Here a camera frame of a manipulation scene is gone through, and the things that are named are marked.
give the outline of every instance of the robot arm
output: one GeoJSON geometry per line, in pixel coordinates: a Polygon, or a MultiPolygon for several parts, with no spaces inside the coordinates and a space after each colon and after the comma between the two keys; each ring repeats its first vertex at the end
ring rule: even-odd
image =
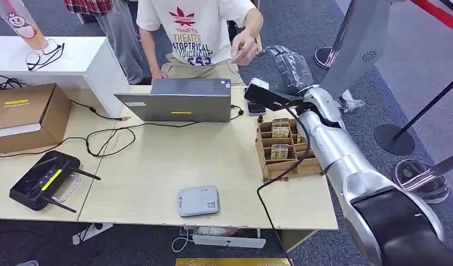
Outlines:
{"type": "MultiPolygon", "coordinates": [[[[250,85],[245,98],[272,111],[297,106],[310,145],[336,192],[360,252],[376,265],[453,265],[437,215],[379,173],[347,133],[330,94],[317,86],[302,96],[250,85]]],[[[298,127],[302,136],[304,129],[298,127]]]]}

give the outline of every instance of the red rope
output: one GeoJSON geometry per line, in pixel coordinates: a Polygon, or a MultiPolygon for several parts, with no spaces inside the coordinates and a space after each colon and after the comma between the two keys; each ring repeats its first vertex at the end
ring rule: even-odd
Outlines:
{"type": "Polygon", "coordinates": [[[411,0],[413,3],[418,5],[420,8],[425,10],[427,13],[434,16],[436,19],[440,20],[447,27],[453,29],[453,16],[446,12],[445,10],[438,8],[434,4],[430,3],[427,0],[411,0]]]}

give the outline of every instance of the phone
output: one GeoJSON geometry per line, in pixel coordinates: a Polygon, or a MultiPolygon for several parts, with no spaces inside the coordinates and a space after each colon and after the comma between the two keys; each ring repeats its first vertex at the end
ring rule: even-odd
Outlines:
{"type": "Polygon", "coordinates": [[[253,101],[246,100],[246,112],[248,115],[265,115],[266,108],[253,101]]]}

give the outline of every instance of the yellow tape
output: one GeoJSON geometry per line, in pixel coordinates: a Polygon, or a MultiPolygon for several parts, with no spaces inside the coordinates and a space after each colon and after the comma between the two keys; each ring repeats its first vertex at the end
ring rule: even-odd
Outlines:
{"type": "Polygon", "coordinates": [[[287,259],[275,258],[193,258],[176,259],[176,266],[288,266],[287,259]]]}
{"type": "Polygon", "coordinates": [[[58,169],[57,172],[49,179],[49,181],[47,181],[47,183],[42,187],[42,190],[46,190],[50,184],[52,184],[52,182],[54,182],[54,179],[56,179],[59,174],[62,172],[61,169],[58,169]]]}
{"type": "Polygon", "coordinates": [[[191,115],[192,112],[177,112],[177,111],[172,111],[171,114],[173,114],[173,115],[191,115]]]}
{"type": "Polygon", "coordinates": [[[29,102],[29,100],[17,100],[17,101],[7,101],[5,102],[6,105],[9,105],[9,104],[25,104],[29,102]]]}

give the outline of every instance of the white t-shirt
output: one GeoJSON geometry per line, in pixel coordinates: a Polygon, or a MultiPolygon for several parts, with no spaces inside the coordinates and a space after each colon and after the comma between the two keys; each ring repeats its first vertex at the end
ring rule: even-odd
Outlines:
{"type": "Polygon", "coordinates": [[[243,27],[252,8],[250,0],[138,0],[137,24],[149,31],[163,24],[174,57],[211,65],[231,58],[227,21],[243,27]]]}

